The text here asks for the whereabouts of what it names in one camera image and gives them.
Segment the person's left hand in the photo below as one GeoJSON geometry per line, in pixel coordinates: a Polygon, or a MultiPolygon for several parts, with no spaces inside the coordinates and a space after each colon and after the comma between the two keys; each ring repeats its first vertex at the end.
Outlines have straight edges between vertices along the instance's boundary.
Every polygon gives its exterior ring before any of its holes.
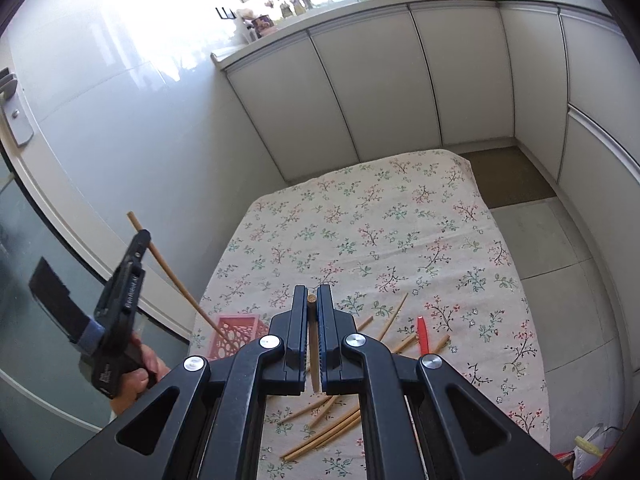
{"type": "Polygon", "coordinates": [[[138,333],[131,335],[131,342],[141,351],[143,366],[120,378],[119,395],[110,402],[115,416],[128,410],[145,393],[150,381],[149,373],[153,373],[159,382],[170,372],[170,368],[155,351],[142,342],[138,333]]]}

